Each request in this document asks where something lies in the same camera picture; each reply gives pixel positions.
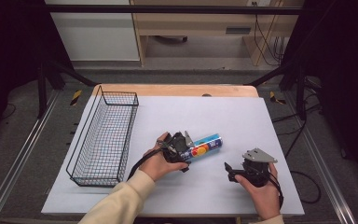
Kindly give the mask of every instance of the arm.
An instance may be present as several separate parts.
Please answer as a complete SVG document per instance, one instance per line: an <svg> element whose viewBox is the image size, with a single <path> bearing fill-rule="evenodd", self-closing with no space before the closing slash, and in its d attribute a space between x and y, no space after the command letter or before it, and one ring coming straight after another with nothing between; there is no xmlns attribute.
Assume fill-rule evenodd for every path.
<svg viewBox="0 0 358 224"><path fill-rule="evenodd" d="M158 140L163 140L167 133ZM158 149L156 144L151 150ZM80 224L86 223L132 223L142 211L146 198L156 186L155 182L167 173L181 170L188 166L187 163L167 163L161 152L145 161L133 177L127 182L116 185L112 192L98 202L82 218Z"/></svg>
<svg viewBox="0 0 358 224"><path fill-rule="evenodd" d="M273 163L269 164L269 169L271 174L278 178L278 172ZM270 181L266 186L257 188L241 175L235 175L235 178L252 197L255 210L262 220L261 222L257 222L257 224L283 223L280 212L279 192Z"/></svg>
<svg viewBox="0 0 358 224"><path fill-rule="evenodd" d="M137 171L128 181L116 185L82 218L85 223L132 223L142 211L155 182L145 172Z"/></svg>

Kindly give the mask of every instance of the can label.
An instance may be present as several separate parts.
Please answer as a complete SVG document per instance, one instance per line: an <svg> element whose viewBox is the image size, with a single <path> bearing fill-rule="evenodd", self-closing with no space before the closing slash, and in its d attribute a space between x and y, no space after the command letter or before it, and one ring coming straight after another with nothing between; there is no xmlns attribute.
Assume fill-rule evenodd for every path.
<svg viewBox="0 0 358 224"><path fill-rule="evenodd" d="M223 141L219 134L216 133L195 141L194 145L194 147L191 147L181 154L183 160L187 161L193 157L205 155L205 153L211 150L218 149L223 145Z"/></svg>

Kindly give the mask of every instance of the white tabletop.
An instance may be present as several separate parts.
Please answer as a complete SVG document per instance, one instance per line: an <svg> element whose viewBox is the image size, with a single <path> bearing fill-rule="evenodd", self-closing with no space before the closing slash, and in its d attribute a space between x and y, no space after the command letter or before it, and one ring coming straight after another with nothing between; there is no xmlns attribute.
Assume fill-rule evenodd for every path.
<svg viewBox="0 0 358 224"><path fill-rule="evenodd" d="M85 117L92 113L91 96L78 130L85 125ZM145 202L143 217L237 217L255 214L249 194L240 184L229 182L224 162L233 169L241 169L242 154L258 147L278 160L284 202L281 213L303 215L293 178L264 99L255 97L192 97L138 96L139 107L134 122L130 153L124 179L133 164L141 159L160 135L188 131L191 138L219 133L223 146L197 158L186 173L166 175ZM76 132L73 143L79 137ZM79 187L65 172L75 149L72 144L62 164L42 213L85 214L105 197L110 189Z"/></svg>

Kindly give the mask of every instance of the wire basket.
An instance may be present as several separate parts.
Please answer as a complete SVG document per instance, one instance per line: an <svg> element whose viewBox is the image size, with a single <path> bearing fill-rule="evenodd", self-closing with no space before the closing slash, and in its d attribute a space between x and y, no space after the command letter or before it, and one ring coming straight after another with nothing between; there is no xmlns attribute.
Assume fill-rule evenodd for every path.
<svg viewBox="0 0 358 224"><path fill-rule="evenodd" d="M123 180L133 122L135 92L98 89L66 172L81 187L113 187Z"/></svg>

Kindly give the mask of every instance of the beige sleeve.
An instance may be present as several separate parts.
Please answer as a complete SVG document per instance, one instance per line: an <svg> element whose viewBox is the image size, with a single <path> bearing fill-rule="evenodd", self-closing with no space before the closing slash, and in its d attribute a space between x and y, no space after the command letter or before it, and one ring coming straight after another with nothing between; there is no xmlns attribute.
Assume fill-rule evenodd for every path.
<svg viewBox="0 0 358 224"><path fill-rule="evenodd" d="M129 181L116 185L79 223L132 223L144 208L145 200L155 186L150 176L138 170Z"/></svg>
<svg viewBox="0 0 358 224"><path fill-rule="evenodd" d="M282 215L278 215L277 217L272 217L270 219L261 221L261 222L254 222L254 223L249 223L249 224L283 224L283 216Z"/></svg>

